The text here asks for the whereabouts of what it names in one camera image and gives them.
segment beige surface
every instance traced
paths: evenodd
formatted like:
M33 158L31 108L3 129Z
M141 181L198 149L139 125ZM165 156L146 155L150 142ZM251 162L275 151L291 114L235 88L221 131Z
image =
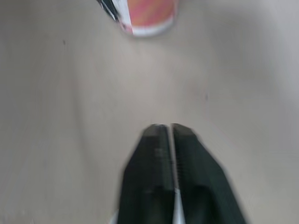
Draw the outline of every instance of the beige surface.
M251 223L298 223L298 1L182 1L151 39L95 0L0 5L3 219L107 223L140 131L178 122L225 165Z

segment gray floor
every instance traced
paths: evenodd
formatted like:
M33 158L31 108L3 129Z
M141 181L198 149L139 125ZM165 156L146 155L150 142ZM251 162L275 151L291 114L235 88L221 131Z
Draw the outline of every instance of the gray floor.
M4 223L108 223L140 131L172 122L225 166L250 223L299 222L298 1L182 0L150 39L95 0L0 4Z

